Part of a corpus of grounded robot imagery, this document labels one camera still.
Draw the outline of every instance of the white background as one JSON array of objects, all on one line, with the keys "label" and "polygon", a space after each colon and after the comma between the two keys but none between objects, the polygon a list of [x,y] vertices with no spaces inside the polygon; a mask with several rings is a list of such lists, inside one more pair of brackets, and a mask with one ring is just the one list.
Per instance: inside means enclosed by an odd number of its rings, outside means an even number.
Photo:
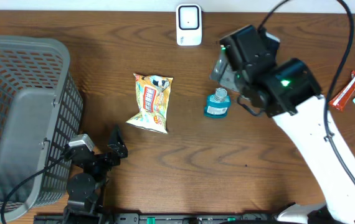
[{"label": "white background", "polygon": [[[345,0],[355,13],[355,0]],[[89,11],[166,11],[181,3],[197,3],[204,12],[267,12],[280,0],[0,0],[0,9],[89,10]],[[343,13],[335,0],[292,0],[280,12]]]}]

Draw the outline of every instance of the blue bottle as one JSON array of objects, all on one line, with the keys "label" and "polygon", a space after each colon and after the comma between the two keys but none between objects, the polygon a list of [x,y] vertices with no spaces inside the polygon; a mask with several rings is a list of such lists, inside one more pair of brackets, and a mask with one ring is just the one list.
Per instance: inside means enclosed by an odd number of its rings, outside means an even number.
[{"label": "blue bottle", "polygon": [[227,91],[224,88],[217,88],[215,94],[207,97],[204,115],[210,118],[224,118],[231,104]]}]

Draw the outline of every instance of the red snack bar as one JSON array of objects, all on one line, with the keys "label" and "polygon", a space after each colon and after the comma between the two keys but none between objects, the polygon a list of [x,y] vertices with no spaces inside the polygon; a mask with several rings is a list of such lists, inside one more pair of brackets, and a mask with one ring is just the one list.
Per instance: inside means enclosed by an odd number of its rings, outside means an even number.
[{"label": "red snack bar", "polygon": [[351,82],[347,84],[346,87],[341,90],[330,102],[328,102],[328,104],[333,108],[343,111],[348,99],[355,91],[355,71],[351,72],[351,76]]}]

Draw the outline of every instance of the wood grain surface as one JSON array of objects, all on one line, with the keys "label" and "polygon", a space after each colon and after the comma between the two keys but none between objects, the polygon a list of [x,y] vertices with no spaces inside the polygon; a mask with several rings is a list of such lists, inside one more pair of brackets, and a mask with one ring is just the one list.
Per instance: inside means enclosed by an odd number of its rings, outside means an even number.
[{"label": "wood grain surface", "polygon": [[[176,18],[169,12],[0,11],[0,34],[50,37],[68,47],[70,71],[85,100],[82,130],[98,151],[108,150],[111,130],[120,125],[129,157],[109,173],[106,206],[143,213],[240,213],[323,201],[301,155],[270,118],[254,118],[236,104],[224,119],[203,115],[206,96],[217,88],[208,79],[217,41],[264,16],[203,13],[197,47],[176,44]],[[302,59],[326,93],[348,41],[346,16],[276,14],[266,27],[282,40],[278,61]],[[355,40],[336,92],[352,69]],[[125,124],[138,112],[134,72],[174,78],[169,134]],[[355,155],[355,105],[332,112]],[[62,213],[66,201],[67,195],[32,209],[15,223],[32,223],[37,213]]]}]

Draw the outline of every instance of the basket bottom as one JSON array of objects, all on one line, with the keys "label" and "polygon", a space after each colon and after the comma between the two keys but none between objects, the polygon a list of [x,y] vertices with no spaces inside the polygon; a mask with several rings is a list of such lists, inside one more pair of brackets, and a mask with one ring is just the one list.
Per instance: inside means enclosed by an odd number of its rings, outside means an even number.
[{"label": "basket bottom", "polygon": [[[28,88],[13,99],[0,142],[0,201],[34,174],[53,109],[54,90]],[[10,202],[25,202],[34,180],[23,185]]]}]

